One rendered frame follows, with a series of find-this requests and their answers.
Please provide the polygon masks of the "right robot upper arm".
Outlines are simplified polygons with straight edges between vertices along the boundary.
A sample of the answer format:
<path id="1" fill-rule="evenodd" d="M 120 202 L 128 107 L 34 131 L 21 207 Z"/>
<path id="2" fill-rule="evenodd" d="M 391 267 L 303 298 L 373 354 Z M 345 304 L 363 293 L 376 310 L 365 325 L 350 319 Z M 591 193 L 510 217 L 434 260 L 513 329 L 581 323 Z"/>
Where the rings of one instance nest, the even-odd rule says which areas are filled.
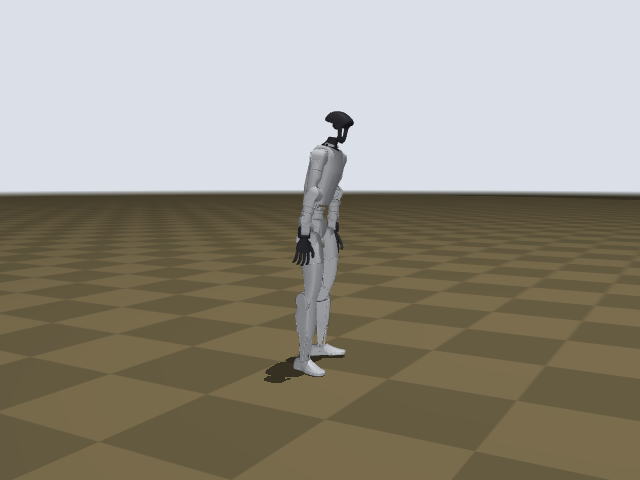
<path id="1" fill-rule="evenodd" d="M 314 149 L 310 153 L 310 170 L 308 174 L 307 190 L 311 187 L 318 189 L 318 196 L 315 202 L 320 201 L 323 198 L 323 191 L 318 188 L 318 184 L 322 178 L 322 172 L 324 165 L 328 161 L 328 150 L 326 149 Z"/>

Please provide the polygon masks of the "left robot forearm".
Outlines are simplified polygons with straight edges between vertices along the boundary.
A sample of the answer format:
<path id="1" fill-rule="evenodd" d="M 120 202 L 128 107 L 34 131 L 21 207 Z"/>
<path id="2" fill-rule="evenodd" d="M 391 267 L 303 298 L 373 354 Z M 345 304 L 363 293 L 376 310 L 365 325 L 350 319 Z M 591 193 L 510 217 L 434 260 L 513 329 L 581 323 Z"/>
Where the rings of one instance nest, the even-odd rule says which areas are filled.
<path id="1" fill-rule="evenodd" d="M 328 212 L 329 212 L 329 214 L 327 215 L 328 227 L 333 228 L 333 230 L 336 230 L 336 222 L 338 222 L 338 219 L 339 219 L 339 214 L 338 214 L 339 206 L 340 206 L 340 199 L 338 200 L 332 199 L 331 203 L 328 206 Z"/>

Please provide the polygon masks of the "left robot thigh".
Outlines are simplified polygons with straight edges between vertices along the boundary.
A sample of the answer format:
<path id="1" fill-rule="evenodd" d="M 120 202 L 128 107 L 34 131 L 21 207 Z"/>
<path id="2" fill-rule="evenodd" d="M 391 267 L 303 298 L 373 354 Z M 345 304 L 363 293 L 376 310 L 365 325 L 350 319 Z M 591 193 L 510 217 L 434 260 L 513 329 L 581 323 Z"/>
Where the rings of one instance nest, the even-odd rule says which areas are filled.
<path id="1" fill-rule="evenodd" d="M 338 247 L 333 228 L 327 227 L 324 237 L 321 239 L 324 256 L 323 279 L 317 301 L 324 300 L 331 291 L 333 286 L 337 265 L 338 265 Z"/>

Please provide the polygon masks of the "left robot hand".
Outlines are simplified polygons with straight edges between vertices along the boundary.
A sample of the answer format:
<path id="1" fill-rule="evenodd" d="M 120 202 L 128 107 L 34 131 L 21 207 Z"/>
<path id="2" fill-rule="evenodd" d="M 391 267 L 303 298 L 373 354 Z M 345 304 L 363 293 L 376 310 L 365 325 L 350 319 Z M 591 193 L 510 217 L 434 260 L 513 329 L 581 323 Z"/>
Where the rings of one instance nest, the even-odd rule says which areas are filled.
<path id="1" fill-rule="evenodd" d="M 337 247 L 338 247 L 338 253 L 339 253 L 339 243 L 340 243 L 341 250 L 343 250 L 343 243 L 342 243 L 342 240 L 340 239 L 340 235 L 337 233 L 338 231 L 339 231 L 339 224 L 338 224 L 338 222 L 336 222 L 336 230 L 334 230 L 334 233 L 335 233 Z"/>

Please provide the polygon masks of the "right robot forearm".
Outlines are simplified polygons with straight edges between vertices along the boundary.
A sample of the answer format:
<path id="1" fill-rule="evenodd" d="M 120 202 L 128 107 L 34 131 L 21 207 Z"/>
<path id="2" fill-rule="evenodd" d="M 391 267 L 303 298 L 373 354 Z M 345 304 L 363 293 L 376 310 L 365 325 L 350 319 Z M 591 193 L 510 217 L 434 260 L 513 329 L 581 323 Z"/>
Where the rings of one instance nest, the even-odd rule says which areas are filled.
<path id="1" fill-rule="evenodd" d="M 317 206 L 314 201 L 317 196 L 318 189 L 316 187 L 309 188 L 304 196 L 301 216 L 298 219 L 299 226 L 301 226 L 301 235 L 309 235 L 310 233 L 311 217 L 313 217 L 314 210 Z"/>

